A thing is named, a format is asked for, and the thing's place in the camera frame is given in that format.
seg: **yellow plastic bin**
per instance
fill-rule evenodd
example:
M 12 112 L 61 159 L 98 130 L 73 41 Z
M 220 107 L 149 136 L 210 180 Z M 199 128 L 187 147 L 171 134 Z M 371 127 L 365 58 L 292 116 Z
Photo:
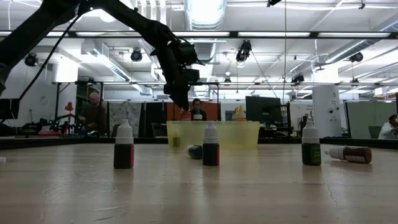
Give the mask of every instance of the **yellow plastic bin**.
M 168 121 L 169 147 L 186 149 L 203 144 L 209 121 Z M 220 149 L 257 149 L 260 123 L 256 121 L 215 121 Z

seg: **person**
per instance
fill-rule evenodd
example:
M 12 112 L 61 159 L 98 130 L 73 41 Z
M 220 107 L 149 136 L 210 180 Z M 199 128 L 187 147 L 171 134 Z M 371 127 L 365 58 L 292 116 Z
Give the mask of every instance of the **person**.
M 100 106 L 100 95 L 97 92 L 90 94 L 90 104 L 79 115 L 79 119 L 85 125 L 85 131 L 105 133 L 106 110 L 104 106 Z
M 193 119 L 193 115 L 199 111 L 199 113 L 201 114 L 201 120 L 202 121 L 207 121 L 207 115 L 206 112 L 201 110 L 201 101 L 199 99 L 194 99 L 192 102 L 193 105 L 193 109 L 191 110 L 191 119 Z
M 395 136 L 395 132 L 398 131 L 397 115 L 391 115 L 388 120 L 380 130 L 379 139 L 397 139 Z

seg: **computer monitor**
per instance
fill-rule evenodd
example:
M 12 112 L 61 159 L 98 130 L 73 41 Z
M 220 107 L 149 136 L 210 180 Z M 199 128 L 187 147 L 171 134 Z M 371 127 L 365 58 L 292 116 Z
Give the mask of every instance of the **computer monitor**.
M 280 98 L 247 96 L 246 119 L 268 125 L 283 123 Z
M 19 99 L 0 99 L 0 119 L 17 119 Z

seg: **wooden table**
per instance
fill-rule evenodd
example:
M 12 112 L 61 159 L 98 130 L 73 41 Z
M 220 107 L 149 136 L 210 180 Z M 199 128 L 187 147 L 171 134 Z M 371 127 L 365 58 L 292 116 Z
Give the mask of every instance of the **wooden table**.
M 136 145 L 113 169 L 113 145 L 0 151 L 0 223 L 396 223 L 398 151 L 370 165 L 303 166 L 300 145 L 222 151 L 203 167 L 167 145 Z

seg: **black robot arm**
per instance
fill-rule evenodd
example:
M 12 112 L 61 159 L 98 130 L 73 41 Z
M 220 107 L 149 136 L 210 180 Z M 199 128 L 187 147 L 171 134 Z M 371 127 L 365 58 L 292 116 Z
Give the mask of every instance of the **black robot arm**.
M 199 80 L 199 71 L 186 68 L 200 63 L 192 44 L 181 41 L 158 21 L 146 19 L 119 0 L 44 0 L 38 10 L 0 42 L 0 95 L 12 68 L 19 63 L 53 28 L 92 9 L 102 9 L 140 33 L 154 47 L 166 79 L 164 93 L 179 107 L 188 110 L 189 82 Z

